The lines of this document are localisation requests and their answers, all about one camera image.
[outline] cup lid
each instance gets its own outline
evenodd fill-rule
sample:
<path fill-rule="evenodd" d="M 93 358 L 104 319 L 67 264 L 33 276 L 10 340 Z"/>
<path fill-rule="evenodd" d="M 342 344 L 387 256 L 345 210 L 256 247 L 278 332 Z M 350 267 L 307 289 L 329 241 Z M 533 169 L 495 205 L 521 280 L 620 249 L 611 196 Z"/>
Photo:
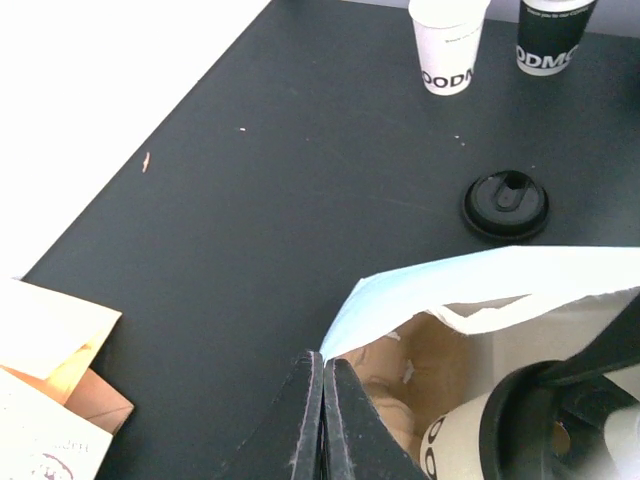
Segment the cup lid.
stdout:
<path fill-rule="evenodd" d="M 425 27 L 450 28 L 482 15 L 490 0 L 410 0 L 409 14 Z"/>
<path fill-rule="evenodd" d="M 546 224 L 549 200 L 531 177 L 505 170 L 476 180 L 462 205 L 467 223 L 481 234 L 500 241 L 529 238 Z"/>

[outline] coffee cup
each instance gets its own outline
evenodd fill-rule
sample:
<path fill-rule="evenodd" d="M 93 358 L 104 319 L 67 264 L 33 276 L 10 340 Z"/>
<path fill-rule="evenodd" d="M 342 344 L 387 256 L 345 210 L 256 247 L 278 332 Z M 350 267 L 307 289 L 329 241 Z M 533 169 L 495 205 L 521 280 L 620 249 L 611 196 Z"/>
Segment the coffee cup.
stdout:
<path fill-rule="evenodd" d="M 410 1 L 422 81 L 431 93 L 454 95 L 471 83 L 488 5 L 488 0 Z"/>
<path fill-rule="evenodd" d="M 597 0 L 521 0 L 516 58 L 530 75 L 564 70 L 574 57 Z"/>
<path fill-rule="evenodd" d="M 605 421 L 637 400 L 602 376 L 569 387 L 541 384 L 539 375 L 558 363 L 516 370 L 436 420 L 420 447 L 427 478 L 616 478 L 605 440 L 621 444 L 623 435 L 614 426 L 609 430 L 617 436 L 606 439 Z"/>

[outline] table surface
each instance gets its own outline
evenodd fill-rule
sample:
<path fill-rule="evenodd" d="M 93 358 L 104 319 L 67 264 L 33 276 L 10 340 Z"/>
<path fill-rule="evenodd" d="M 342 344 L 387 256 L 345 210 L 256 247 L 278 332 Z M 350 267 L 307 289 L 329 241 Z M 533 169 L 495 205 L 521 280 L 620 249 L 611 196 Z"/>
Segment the table surface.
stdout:
<path fill-rule="evenodd" d="M 514 41 L 487 22 L 440 98 L 406 11 L 267 7 L 26 276 L 124 312 L 94 367 L 137 410 L 98 478 L 210 478 L 358 279 L 492 246 L 459 214 L 481 174 L 543 183 L 536 244 L 638 244 L 640 41 L 546 79 Z"/>

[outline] white paper cup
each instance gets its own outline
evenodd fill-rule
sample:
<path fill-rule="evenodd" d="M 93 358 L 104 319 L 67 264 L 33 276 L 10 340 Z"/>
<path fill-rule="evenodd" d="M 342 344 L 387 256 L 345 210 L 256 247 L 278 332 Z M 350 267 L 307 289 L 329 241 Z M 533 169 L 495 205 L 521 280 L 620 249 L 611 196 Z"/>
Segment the white paper cup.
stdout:
<path fill-rule="evenodd" d="M 454 95 L 473 78 L 487 0 L 411 0 L 409 13 L 425 87 Z"/>
<path fill-rule="evenodd" d="M 429 479 L 483 480 L 480 422 L 489 394 L 465 403 L 436 420 L 420 446 L 420 468 Z"/>
<path fill-rule="evenodd" d="M 547 430 L 551 433 L 553 423 L 549 415 L 553 412 L 555 394 L 537 387 L 531 379 L 554 363 L 541 362 L 517 370 L 490 393 L 463 404 L 431 424 L 420 446 L 420 467 L 427 478 L 502 478 L 505 459 L 507 463 L 515 460 L 523 464 L 517 476 L 508 478 L 551 478 L 532 476 L 530 469 L 543 473 L 548 470 L 547 466 L 541 467 L 542 449 L 537 447 L 547 440 Z M 518 423 L 513 422 L 513 418 L 518 418 Z M 525 455 L 505 453 L 505 444 L 527 446 L 523 449 Z"/>
<path fill-rule="evenodd" d="M 596 0 L 520 0 L 518 67 L 538 77 L 564 70 L 595 7 Z"/>

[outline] brown paper bag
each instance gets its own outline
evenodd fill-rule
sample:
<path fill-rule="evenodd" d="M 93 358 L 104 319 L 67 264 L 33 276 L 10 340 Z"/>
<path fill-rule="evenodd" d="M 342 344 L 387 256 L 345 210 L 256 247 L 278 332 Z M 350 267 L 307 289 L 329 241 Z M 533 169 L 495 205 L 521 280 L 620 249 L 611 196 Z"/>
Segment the brown paper bag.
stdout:
<path fill-rule="evenodd" d="M 427 427 L 464 401 L 470 340 L 427 313 L 340 358 L 349 361 L 380 419 L 415 460 Z"/>

